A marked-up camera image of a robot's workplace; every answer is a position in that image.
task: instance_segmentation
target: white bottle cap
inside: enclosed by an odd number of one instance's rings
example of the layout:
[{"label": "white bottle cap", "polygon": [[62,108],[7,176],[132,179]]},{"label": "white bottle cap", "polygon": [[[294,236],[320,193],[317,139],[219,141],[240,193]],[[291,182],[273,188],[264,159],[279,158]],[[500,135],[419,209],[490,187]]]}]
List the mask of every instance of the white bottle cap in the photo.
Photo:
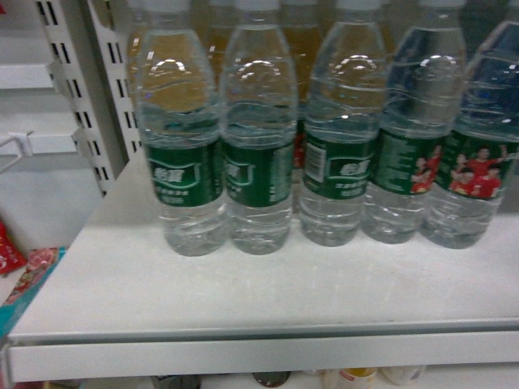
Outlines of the white bottle cap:
[{"label": "white bottle cap", "polygon": [[434,8],[461,8],[466,2],[467,0],[420,0],[420,5]]},{"label": "white bottle cap", "polygon": [[280,7],[280,0],[235,0],[234,5],[242,11],[275,11]]},{"label": "white bottle cap", "polygon": [[281,0],[286,6],[316,6],[317,0]]},{"label": "white bottle cap", "polygon": [[211,6],[233,6],[234,0],[209,0]]},{"label": "white bottle cap", "polygon": [[178,12],[189,11],[190,0],[146,0],[145,8],[150,12]]},{"label": "white bottle cap", "polygon": [[342,10],[372,11],[382,6],[382,0],[337,0],[336,7]]}]

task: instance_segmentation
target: bottle label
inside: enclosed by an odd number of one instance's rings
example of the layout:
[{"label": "bottle label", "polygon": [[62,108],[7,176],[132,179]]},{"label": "bottle label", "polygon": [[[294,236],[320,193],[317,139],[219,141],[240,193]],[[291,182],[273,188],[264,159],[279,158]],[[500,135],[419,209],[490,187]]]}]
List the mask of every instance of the bottle label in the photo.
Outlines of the bottle label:
[{"label": "bottle label", "polygon": [[290,196],[294,143],[251,150],[224,143],[225,187],[237,203],[270,207]]},{"label": "bottle label", "polygon": [[399,195],[423,195],[435,180],[445,137],[409,139],[380,130],[371,181]]},{"label": "bottle label", "polygon": [[306,187],[327,199],[354,199],[366,191],[376,139],[334,143],[307,134]]},{"label": "bottle label", "polygon": [[502,195],[518,157],[519,143],[491,141],[453,131],[445,140],[436,182],[457,195],[495,199]]},{"label": "bottle label", "polygon": [[222,187],[221,144],[187,150],[146,147],[157,198],[172,207],[198,207],[216,200]]}]

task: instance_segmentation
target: white shelf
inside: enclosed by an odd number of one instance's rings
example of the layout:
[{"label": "white shelf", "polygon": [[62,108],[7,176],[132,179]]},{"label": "white shelf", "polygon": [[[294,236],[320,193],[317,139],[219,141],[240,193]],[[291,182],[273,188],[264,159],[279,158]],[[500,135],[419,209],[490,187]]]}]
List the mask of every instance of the white shelf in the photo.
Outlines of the white shelf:
[{"label": "white shelf", "polygon": [[[0,142],[15,136],[30,154],[77,152],[78,131],[70,102],[53,89],[0,91]],[[18,153],[14,143],[0,148],[0,155]]]},{"label": "white shelf", "polygon": [[263,257],[177,255],[152,204],[139,152],[10,334],[15,381],[519,361],[517,196],[466,250],[323,248],[295,220]]},{"label": "white shelf", "polygon": [[54,88],[57,71],[34,2],[4,0],[0,18],[0,89]]}]

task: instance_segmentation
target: water bottle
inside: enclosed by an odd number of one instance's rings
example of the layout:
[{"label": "water bottle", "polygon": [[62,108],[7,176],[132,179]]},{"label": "water bottle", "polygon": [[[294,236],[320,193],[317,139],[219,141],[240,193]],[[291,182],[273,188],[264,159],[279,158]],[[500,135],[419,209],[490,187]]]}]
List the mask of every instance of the water bottle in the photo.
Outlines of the water bottle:
[{"label": "water bottle", "polygon": [[236,13],[234,0],[209,0],[209,7],[211,12],[204,45],[214,73],[215,84],[218,85],[225,49],[236,26]]},{"label": "water bottle", "polygon": [[385,98],[380,6],[338,1],[311,75],[299,218],[322,246],[343,245],[358,229]]},{"label": "water bottle", "polygon": [[392,0],[382,1],[382,11],[380,12],[379,28],[384,39],[384,45],[386,47],[386,53],[388,55],[387,62],[392,62],[392,57],[395,54],[395,39],[392,31],[392,17],[390,13]]},{"label": "water bottle", "polygon": [[298,125],[294,142],[294,170],[292,172],[292,204],[298,212],[304,164],[304,134],[308,84],[311,69],[323,40],[317,19],[317,0],[282,0],[281,27],[294,60],[298,80]]},{"label": "water bottle", "polygon": [[402,39],[388,75],[362,230],[407,242],[423,218],[444,137],[459,110],[465,44],[457,13],[465,0],[421,0],[420,20]]},{"label": "water bottle", "polygon": [[235,4],[238,25],[220,77],[229,228],[240,250],[268,254],[290,231],[296,76],[279,0]]},{"label": "water bottle", "polygon": [[143,43],[144,33],[148,28],[148,18],[146,10],[143,7],[143,0],[128,0],[128,7],[131,13],[131,32],[127,43],[127,79],[128,79],[128,94],[131,98],[131,103],[137,106],[135,101],[135,79],[138,67],[138,58],[140,47]]},{"label": "water bottle", "polygon": [[165,239],[187,256],[226,239],[217,94],[207,56],[188,25],[187,0],[148,0],[139,56],[140,138]]},{"label": "water bottle", "polygon": [[[519,7],[519,2],[511,5]],[[519,156],[519,12],[482,43],[467,67],[453,132],[428,200],[420,232],[462,249],[487,230]]]}]

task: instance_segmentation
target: white metal rack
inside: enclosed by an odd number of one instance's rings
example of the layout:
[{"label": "white metal rack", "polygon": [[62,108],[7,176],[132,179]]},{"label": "white metal rack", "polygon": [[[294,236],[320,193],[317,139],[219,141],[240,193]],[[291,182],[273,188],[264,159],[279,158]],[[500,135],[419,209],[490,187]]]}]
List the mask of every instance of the white metal rack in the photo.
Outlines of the white metal rack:
[{"label": "white metal rack", "polygon": [[145,177],[138,152],[10,334],[15,381],[519,361],[516,196],[466,250],[323,248],[294,221],[274,254],[185,258]]},{"label": "white metal rack", "polygon": [[84,128],[88,159],[105,193],[121,172],[126,157],[118,139],[117,120],[109,109],[111,99],[101,76],[104,69],[96,61],[96,41],[88,30],[88,8],[67,0],[33,3],[44,20],[47,45],[60,61],[66,95],[77,122]]}]

